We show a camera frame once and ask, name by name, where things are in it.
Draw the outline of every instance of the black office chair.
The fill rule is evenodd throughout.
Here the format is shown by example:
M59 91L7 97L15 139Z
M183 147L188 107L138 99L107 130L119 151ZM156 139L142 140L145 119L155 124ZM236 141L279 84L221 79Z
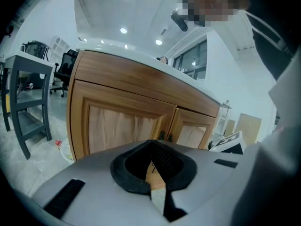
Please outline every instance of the black office chair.
M63 54L61 67L59 68L58 71L56 71L56 70L57 70L57 67L59 66L59 64L58 63L55 64L55 77L59 78L63 82L63 86L50 89L50 91L49 91L50 94L52 94L52 91L56 92L57 90L62 90L63 93L61 94L61 97L63 98L65 96L64 91L68 90L70 77L72 74L72 70L73 70L77 55L78 55L78 52L70 49L67 53Z

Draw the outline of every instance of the cabinet door panel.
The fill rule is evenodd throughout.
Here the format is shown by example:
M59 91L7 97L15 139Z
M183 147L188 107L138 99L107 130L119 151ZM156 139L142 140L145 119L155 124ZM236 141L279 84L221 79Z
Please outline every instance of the cabinet door panel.
M210 116L177 108L168 137L172 135L172 142L179 145L204 149L215 120Z
M175 109L166 102L76 80L71 101L75 157L158 139L161 131L169 130Z

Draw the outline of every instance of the chair armrest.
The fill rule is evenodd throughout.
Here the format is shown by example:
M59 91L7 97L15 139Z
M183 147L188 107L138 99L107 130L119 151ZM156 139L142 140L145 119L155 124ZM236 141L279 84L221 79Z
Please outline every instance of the chair armrest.
M59 66L59 64L58 63L55 63L55 72L57 72L56 70L57 70L57 67Z

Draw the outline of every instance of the recessed light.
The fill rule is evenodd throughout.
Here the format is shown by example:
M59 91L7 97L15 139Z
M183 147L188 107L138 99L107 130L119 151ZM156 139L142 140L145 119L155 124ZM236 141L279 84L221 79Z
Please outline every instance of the recessed light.
M156 44L161 45L162 41L161 40L156 40Z
M121 28L120 31L121 31L122 33L127 33L127 30L126 30L125 28Z

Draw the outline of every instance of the window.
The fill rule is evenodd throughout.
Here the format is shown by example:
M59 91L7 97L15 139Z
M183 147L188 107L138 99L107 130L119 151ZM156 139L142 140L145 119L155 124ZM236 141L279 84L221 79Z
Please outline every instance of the window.
M207 41L201 42L174 60L174 68L195 80L204 79L207 67Z

